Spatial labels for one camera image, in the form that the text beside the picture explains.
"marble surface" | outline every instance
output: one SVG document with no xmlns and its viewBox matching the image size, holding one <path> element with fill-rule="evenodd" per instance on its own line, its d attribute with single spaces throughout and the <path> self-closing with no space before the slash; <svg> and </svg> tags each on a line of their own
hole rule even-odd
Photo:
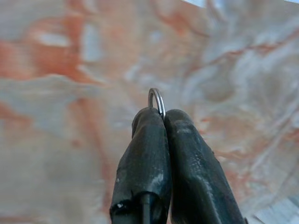
<svg viewBox="0 0 299 224">
<path fill-rule="evenodd" d="M 0 223 L 109 223 L 151 87 L 245 216 L 299 190 L 299 4 L 0 0 Z"/>
</svg>

